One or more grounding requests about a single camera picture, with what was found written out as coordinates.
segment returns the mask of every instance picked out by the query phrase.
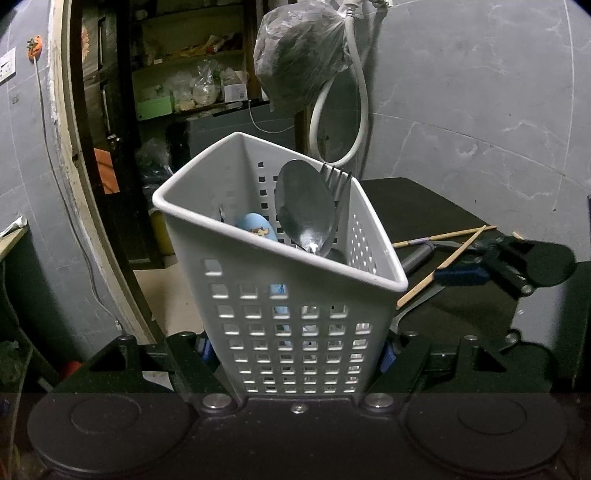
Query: wall switch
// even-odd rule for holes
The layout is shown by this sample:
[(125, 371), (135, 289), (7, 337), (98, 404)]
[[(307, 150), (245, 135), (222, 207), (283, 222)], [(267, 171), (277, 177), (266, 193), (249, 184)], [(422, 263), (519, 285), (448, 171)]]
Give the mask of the wall switch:
[(0, 58), (0, 83), (8, 80), (17, 72), (17, 49), (13, 48)]

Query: plastic container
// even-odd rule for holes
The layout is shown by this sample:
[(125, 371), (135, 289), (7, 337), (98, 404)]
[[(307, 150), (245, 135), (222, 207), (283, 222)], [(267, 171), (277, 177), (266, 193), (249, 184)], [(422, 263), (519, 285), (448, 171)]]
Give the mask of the plastic container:
[[(335, 243), (348, 265), (290, 245), (275, 216), (274, 188), (281, 166), (294, 158), (322, 166), (236, 132), (154, 193), (207, 334), (240, 398), (359, 395), (384, 346), (394, 294), (408, 287), (357, 179), (343, 200), (349, 204)], [(233, 226), (249, 212), (268, 218), (279, 242)]]

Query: wooden chopstick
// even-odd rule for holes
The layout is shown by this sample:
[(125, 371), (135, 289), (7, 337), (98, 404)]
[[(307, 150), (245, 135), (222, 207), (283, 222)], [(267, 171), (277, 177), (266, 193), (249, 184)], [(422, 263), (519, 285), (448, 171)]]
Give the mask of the wooden chopstick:
[[(496, 226), (486, 226), (485, 230), (493, 230)], [(405, 242), (397, 242), (392, 244), (394, 248), (408, 247), (409, 245), (426, 244), (436, 240), (445, 240), (446, 238), (454, 238), (455, 236), (470, 235), (479, 230), (479, 228), (469, 228), (468, 230), (459, 230), (457, 232), (441, 233), (440, 235), (425, 236), (423, 238), (415, 238), (414, 240), (406, 240)]]
[[(476, 230), (476, 233), (474, 233), (474, 235), (472, 235), (466, 243), (464, 243), (460, 248), (458, 248), (454, 253), (452, 253), (446, 260), (445, 262), (443, 262), (441, 265), (439, 265), (437, 268), (446, 268), (449, 267), (449, 265), (451, 265), (453, 263), (453, 261), (458, 258), (466, 248), (468, 248), (471, 243), (476, 240), (476, 238), (478, 238), (478, 236), (484, 231), (486, 230), (486, 225), (481, 226), (479, 229)], [(427, 287), (432, 281), (433, 281), (433, 273), (431, 272), (429, 275), (427, 275), (424, 279), (422, 279), (411, 291), (409, 291), (406, 295), (404, 295), (403, 297), (401, 297), (397, 302), (396, 302), (396, 307), (397, 308), (401, 308), (404, 307), (404, 305), (406, 305), (410, 300), (412, 300), (419, 292), (421, 292), (422, 290), (425, 289), (425, 287)]]

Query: silver bolt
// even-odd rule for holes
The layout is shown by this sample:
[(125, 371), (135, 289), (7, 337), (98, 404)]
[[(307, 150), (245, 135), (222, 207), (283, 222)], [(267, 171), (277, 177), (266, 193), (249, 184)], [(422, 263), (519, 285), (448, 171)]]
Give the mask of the silver bolt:
[(301, 403), (294, 403), (290, 410), (295, 413), (296, 415), (299, 415), (300, 413), (305, 413), (308, 410), (308, 406), (301, 404)]
[(228, 408), (231, 403), (232, 398), (225, 393), (211, 393), (203, 397), (203, 405), (212, 410)]
[(515, 332), (507, 333), (507, 336), (505, 337), (505, 341), (507, 343), (515, 343), (515, 342), (519, 341), (519, 335), (517, 335)]
[(372, 408), (388, 408), (394, 399), (387, 393), (370, 393), (365, 396), (365, 403)]

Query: plastic bag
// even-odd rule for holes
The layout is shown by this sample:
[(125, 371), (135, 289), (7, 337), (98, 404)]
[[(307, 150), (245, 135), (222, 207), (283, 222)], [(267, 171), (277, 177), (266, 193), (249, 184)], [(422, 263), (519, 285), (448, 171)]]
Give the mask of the plastic bag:
[(195, 108), (193, 94), (191, 93), (192, 81), (193, 76), (189, 72), (177, 72), (166, 80), (165, 86), (174, 96), (175, 112), (185, 112)]
[(345, 19), (321, 1), (278, 7), (262, 19), (254, 60), (272, 107), (297, 113), (348, 67)]
[(144, 185), (144, 195), (151, 204), (152, 194), (173, 175), (166, 142), (158, 138), (150, 138), (136, 153), (135, 162)]
[(204, 61), (199, 65), (199, 75), (191, 84), (193, 101), (197, 106), (212, 105), (216, 102), (221, 91), (218, 70), (219, 65), (215, 60)]

